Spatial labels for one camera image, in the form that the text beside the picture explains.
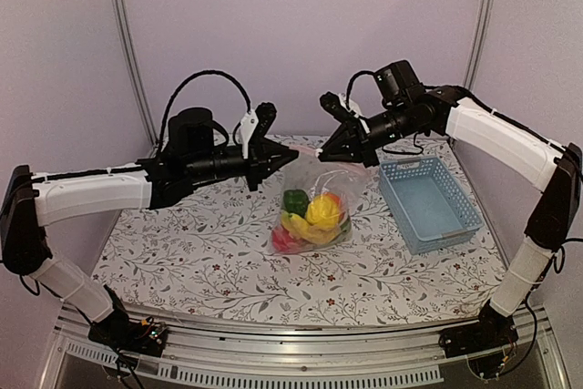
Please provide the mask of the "yellow toy bell pepper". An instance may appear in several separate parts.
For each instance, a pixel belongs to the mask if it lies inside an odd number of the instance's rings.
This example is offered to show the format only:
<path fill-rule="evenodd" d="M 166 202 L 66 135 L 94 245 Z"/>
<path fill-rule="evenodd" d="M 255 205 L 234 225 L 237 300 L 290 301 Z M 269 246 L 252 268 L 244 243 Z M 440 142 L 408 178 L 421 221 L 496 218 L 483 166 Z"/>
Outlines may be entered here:
<path fill-rule="evenodd" d="M 339 208 L 328 193 L 317 195 L 308 205 L 305 219 L 321 230 L 332 230 L 344 219 L 343 205 Z"/>

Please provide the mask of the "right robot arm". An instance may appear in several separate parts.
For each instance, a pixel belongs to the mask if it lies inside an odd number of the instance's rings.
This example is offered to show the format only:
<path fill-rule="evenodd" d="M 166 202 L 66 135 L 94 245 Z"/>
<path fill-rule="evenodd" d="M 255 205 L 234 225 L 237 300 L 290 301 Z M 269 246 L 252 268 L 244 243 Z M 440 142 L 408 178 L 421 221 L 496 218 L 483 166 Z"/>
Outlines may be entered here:
<path fill-rule="evenodd" d="M 379 163 L 378 149 L 414 134 L 436 134 L 482 152 L 505 167 L 536 203 L 506 274 L 471 330 L 471 341 L 489 349 L 506 334 L 506 322 L 544 280 L 552 260 L 568 242 L 582 189 L 582 151 L 559 145 L 491 108 L 457 85 L 428 86 L 411 64 L 400 60 L 355 78 L 371 77 L 383 109 L 367 117 L 342 94 L 320 96 L 322 109 L 339 122 L 318 153 L 321 161 Z"/>

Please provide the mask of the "clear zip top bag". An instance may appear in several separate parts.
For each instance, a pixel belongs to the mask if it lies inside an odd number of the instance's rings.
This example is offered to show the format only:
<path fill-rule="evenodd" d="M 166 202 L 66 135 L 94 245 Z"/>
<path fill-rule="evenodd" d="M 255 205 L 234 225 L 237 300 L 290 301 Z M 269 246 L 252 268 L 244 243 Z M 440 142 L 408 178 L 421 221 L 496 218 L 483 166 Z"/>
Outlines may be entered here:
<path fill-rule="evenodd" d="M 352 237 L 351 214 L 370 179 L 361 165 L 322 162 L 319 151 L 292 146 L 298 158 L 283 168 L 280 212 L 271 243 L 281 254 L 319 251 Z"/>

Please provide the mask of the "red toy apple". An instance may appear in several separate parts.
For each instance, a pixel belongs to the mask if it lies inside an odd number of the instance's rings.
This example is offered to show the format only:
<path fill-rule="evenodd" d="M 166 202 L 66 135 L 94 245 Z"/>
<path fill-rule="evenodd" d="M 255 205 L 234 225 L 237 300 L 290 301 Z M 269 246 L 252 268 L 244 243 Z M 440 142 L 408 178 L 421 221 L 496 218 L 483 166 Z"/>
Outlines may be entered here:
<path fill-rule="evenodd" d="M 271 243 L 279 253 L 299 253 L 303 251 L 302 242 L 295 240 L 287 230 L 276 227 L 271 231 Z"/>

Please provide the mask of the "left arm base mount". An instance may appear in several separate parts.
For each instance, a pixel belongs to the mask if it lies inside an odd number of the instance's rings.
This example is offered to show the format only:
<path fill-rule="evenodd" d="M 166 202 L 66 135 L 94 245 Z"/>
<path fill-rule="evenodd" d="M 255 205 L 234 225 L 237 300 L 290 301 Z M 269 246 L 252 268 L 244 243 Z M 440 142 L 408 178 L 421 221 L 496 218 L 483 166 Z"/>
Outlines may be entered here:
<path fill-rule="evenodd" d="M 168 335 L 168 326 L 164 322 L 155 322 L 151 316 L 135 322 L 124 311 L 115 310 L 103 321 L 91 323 L 88 339 L 115 352 L 161 357 Z"/>

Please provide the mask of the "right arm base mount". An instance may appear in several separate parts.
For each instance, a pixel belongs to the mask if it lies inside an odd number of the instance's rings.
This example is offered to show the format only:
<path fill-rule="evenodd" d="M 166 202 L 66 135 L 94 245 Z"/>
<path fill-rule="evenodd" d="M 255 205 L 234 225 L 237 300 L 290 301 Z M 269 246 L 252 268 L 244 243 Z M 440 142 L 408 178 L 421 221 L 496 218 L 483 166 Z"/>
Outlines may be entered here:
<path fill-rule="evenodd" d="M 443 329 L 439 346 L 446 358 L 468 356 L 473 375 L 483 380 L 498 378 L 517 351 L 518 333 L 511 316 L 502 316 L 488 305 L 476 322 Z"/>

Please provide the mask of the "light blue plastic basket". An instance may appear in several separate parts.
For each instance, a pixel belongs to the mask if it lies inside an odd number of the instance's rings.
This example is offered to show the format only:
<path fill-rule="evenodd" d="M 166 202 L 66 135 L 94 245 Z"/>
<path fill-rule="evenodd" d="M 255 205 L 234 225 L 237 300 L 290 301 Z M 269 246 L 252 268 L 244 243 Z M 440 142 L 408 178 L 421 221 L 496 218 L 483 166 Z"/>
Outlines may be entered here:
<path fill-rule="evenodd" d="M 479 211 L 436 156 L 380 164 L 379 190 L 413 255 L 470 241 L 483 227 Z"/>

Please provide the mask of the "yellow toy banana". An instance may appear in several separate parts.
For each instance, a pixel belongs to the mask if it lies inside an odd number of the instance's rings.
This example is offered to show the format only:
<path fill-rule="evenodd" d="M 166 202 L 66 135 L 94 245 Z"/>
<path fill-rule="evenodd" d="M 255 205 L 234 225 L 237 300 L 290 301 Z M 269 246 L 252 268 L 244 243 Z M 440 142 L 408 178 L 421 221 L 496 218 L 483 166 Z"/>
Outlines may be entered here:
<path fill-rule="evenodd" d="M 333 241 L 340 234 L 340 228 L 321 230 L 311 225 L 303 217 L 284 211 L 281 214 L 281 225 L 294 239 L 308 241 L 316 245 L 325 245 Z"/>

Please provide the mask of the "green toy watermelon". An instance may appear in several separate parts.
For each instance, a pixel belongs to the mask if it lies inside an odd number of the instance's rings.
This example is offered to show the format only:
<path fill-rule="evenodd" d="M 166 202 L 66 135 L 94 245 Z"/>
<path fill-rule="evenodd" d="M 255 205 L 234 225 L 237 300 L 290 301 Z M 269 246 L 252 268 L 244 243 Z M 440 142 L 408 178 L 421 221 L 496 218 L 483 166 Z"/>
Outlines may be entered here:
<path fill-rule="evenodd" d="M 341 234 L 345 234 L 348 233 L 352 230 L 352 220 L 350 217 L 348 217 L 346 220 L 344 220 L 341 225 L 340 225 L 340 233 Z"/>

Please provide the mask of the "orange toy orange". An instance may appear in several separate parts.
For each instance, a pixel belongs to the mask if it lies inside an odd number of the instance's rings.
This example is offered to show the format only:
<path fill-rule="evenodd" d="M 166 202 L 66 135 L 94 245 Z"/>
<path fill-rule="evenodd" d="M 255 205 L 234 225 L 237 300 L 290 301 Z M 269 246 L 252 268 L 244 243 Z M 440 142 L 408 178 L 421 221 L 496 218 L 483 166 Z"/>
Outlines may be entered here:
<path fill-rule="evenodd" d="M 328 193 L 328 197 L 340 208 L 342 206 L 341 198 L 333 193 Z"/>

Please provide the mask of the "green toy bell pepper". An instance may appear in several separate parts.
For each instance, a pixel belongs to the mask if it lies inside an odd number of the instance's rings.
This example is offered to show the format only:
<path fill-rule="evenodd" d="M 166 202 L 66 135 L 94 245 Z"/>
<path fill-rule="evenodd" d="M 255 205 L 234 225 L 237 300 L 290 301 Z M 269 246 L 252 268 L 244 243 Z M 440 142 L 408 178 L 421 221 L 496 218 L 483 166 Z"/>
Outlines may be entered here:
<path fill-rule="evenodd" d="M 303 216 L 310 199 L 303 189 L 287 189 L 283 192 L 283 207 L 289 213 Z"/>

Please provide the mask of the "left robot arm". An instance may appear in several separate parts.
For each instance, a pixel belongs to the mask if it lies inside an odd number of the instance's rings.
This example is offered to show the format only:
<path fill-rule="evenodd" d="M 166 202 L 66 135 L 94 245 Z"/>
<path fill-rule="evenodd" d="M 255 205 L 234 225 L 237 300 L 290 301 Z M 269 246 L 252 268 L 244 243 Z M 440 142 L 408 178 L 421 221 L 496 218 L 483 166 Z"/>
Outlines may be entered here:
<path fill-rule="evenodd" d="M 244 178 L 249 190 L 298 158 L 298 151 L 265 137 L 276 116 L 271 103 L 245 114 L 239 144 L 216 143 L 224 129 L 203 107 L 169 120 L 162 151 L 116 168 L 60 174 L 13 170 L 1 209 L 1 260 L 13 274 L 28 276 L 77 307 L 116 347 L 135 340 L 135 327 L 116 294 L 49 249 L 46 226 L 111 210 L 172 207 L 200 187 Z"/>

